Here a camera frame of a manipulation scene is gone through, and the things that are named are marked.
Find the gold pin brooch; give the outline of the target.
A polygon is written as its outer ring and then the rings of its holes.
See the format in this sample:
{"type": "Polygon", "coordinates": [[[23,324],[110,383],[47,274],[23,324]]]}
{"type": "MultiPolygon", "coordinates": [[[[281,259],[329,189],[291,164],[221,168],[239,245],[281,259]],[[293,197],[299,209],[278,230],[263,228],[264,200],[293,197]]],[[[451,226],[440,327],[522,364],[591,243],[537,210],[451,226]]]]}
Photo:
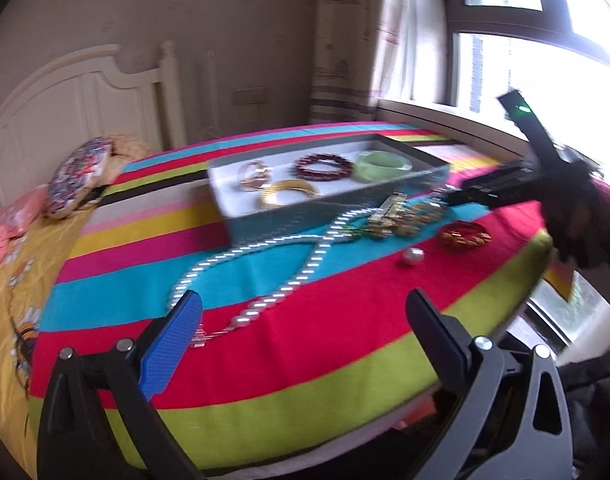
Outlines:
{"type": "Polygon", "coordinates": [[[393,193],[371,214],[367,226],[377,231],[392,230],[396,226],[399,213],[404,209],[406,200],[405,193],[393,193]]]}

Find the white pearl pendant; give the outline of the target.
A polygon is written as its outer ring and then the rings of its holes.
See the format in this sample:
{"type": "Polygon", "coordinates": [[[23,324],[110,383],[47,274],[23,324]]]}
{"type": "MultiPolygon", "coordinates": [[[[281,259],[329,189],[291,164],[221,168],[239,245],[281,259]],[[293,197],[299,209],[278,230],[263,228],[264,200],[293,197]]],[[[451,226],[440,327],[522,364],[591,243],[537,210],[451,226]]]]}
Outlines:
{"type": "Polygon", "coordinates": [[[403,261],[407,266],[416,266],[425,258],[424,250],[420,247],[409,247],[403,252],[403,261]]]}

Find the green jade bangle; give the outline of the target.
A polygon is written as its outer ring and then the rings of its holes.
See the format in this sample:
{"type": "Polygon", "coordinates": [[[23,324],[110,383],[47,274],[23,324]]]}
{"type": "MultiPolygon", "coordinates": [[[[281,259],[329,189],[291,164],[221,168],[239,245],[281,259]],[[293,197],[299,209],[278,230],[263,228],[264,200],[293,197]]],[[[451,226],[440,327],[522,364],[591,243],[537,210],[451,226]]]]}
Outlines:
{"type": "Polygon", "coordinates": [[[404,176],[411,170],[412,162],[400,154],[366,151],[357,156],[353,177],[360,182],[381,182],[404,176]]]}

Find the gold bangle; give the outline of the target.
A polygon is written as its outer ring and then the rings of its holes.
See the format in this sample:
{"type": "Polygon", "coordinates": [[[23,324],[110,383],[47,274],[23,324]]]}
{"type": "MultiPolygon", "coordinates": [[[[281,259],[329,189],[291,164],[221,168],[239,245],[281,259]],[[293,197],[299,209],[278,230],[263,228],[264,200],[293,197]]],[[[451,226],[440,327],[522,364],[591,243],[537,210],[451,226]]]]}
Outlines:
{"type": "Polygon", "coordinates": [[[319,196],[318,188],[301,179],[280,180],[259,195],[257,203],[263,209],[292,205],[319,196]]]}

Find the grey jewelry tray box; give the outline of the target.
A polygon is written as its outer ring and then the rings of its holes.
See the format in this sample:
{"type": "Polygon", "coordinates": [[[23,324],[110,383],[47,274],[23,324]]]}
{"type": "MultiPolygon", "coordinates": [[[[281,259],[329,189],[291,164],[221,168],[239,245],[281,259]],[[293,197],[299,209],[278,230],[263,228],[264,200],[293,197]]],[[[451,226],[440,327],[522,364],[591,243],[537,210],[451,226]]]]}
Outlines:
{"type": "Polygon", "coordinates": [[[235,245],[324,226],[345,211],[378,206],[396,191],[408,196],[430,192],[443,186],[449,173],[450,166],[445,160],[378,133],[260,148],[219,157],[207,165],[209,186],[230,240],[235,245]],[[295,162],[303,156],[331,153],[355,162],[357,156],[366,151],[400,154],[412,162],[412,170],[404,176],[381,182],[360,182],[354,178],[316,182],[318,197],[273,209],[259,207],[257,200],[261,192],[245,191],[239,183],[243,167],[248,162],[265,164],[275,183],[292,179],[295,162]]]}

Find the yellow floral bedsheet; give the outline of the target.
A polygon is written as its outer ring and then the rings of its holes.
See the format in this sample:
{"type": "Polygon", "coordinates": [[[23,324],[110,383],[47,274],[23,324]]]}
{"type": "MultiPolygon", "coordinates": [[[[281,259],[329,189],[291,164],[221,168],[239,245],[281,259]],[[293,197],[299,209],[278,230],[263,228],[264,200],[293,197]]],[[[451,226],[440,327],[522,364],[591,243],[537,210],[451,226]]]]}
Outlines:
{"type": "Polygon", "coordinates": [[[91,211],[62,220],[36,219],[2,245],[0,258],[0,439],[30,478],[36,476],[36,438],[29,425],[30,364],[22,344],[37,341],[42,311],[56,276],[91,211]]]}

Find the striped patterned curtain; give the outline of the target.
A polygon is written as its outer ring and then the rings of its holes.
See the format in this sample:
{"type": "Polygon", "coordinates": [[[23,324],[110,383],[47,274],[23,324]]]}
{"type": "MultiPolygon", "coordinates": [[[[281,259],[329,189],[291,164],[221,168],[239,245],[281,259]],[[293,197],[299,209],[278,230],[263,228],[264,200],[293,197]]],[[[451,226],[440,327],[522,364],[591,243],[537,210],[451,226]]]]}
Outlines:
{"type": "Polygon", "coordinates": [[[444,0],[317,0],[309,120],[367,122],[383,100],[442,101],[444,0]]]}

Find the striped colourful blanket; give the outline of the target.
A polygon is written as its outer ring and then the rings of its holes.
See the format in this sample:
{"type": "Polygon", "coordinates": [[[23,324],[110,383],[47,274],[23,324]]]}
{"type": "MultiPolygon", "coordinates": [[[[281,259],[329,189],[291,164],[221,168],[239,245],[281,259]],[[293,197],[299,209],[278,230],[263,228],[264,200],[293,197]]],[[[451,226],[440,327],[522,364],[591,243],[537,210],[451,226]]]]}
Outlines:
{"type": "MultiPolygon", "coordinates": [[[[450,182],[490,161],[431,131],[385,122],[278,129],[194,144],[129,167],[92,211],[55,280],[40,321],[29,381],[38,422],[58,352],[103,352],[163,315],[180,276],[229,244],[206,185],[225,156],[356,133],[443,156],[450,182]]],[[[368,422],[393,419],[435,376],[405,316],[419,288],[473,335],[501,330],[540,280],[552,242],[535,204],[468,205],[423,230],[424,260],[407,266],[408,240],[359,238],[333,246],[313,275],[249,325],[224,327],[296,276],[307,245],[278,247],[206,272],[203,324],[217,337],[186,352],[154,406],[199,467],[212,472],[319,448],[368,422]]]]}

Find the pink folded quilt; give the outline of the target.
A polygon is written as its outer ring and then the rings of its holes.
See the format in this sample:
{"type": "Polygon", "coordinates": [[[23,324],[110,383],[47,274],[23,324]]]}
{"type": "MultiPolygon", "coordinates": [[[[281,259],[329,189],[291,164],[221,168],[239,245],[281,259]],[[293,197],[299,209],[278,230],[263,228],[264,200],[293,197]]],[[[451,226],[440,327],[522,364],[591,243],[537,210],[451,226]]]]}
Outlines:
{"type": "Polygon", "coordinates": [[[22,237],[43,211],[48,185],[40,184],[18,200],[0,209],[0,263],[12,240],[22,237]]]}

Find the embroidered round pillow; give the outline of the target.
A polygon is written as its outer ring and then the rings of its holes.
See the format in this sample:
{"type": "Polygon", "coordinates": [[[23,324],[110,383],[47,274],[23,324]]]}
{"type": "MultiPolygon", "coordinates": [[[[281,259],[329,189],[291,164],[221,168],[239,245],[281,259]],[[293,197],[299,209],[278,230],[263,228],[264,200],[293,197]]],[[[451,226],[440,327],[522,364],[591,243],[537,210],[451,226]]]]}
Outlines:
{"type": "Polygon", "coordinates": [[[70,215],[81,201],[96,188],[110,162],[113,143],[99,136],[78,146],[68,156],[48,184],[44,213],[48,218],[70,215]]]}

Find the beige plush blanket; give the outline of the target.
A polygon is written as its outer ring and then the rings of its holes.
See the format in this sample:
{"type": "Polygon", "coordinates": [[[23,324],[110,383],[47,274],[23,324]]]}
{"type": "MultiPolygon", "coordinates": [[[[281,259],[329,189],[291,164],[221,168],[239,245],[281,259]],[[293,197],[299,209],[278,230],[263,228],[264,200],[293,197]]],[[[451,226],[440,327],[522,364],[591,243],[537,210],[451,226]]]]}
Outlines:
{"type": "Polygon", "coordinates": [[[106,137],[112,144],[110,167],[113,169],[122,169],[130,162],[145,159],[153,153],[151,146],[134,134],[110,133],[106,137]]]}

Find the white wooden headboard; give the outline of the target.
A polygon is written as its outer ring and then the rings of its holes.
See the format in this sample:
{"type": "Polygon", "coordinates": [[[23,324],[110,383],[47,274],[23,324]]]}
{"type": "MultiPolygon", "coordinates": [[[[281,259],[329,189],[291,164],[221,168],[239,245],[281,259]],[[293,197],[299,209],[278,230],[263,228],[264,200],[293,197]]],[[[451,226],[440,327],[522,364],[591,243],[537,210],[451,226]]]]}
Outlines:
{"type": "Polygon", "coordinates": [[[0,104],[0,208],[51,179],[84,142],[130,133],[155,151],[188,142],[179,61],[171,40],[159,64],[117,65],[117,44],[78,50],[25,78],[0,104]]]}

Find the window frame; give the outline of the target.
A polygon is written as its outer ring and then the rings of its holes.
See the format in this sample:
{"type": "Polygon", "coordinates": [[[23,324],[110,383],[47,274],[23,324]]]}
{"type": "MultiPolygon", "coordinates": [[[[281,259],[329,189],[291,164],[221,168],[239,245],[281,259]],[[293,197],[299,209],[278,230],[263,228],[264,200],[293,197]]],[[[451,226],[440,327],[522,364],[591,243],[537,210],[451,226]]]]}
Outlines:
{"type": "Polygon", "coordinates": [[[499,99],[518,90],[556,143],[610,166],[610,0],[408,0],[403,30],[380,118],[517,157],[499,99]]]}

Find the wall power outlet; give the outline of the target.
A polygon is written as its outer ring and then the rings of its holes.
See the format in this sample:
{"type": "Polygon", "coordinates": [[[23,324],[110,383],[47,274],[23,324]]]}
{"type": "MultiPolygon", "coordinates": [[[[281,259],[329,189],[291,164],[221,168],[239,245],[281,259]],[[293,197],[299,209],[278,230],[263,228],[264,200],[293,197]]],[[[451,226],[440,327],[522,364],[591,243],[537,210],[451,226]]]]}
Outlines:
{"type": "Polygon", "coordinates": [[[233,106],[265,104],[268,101],[268,89],[266,87],[235,89],[232,91],[231,101],[233,106]]]}

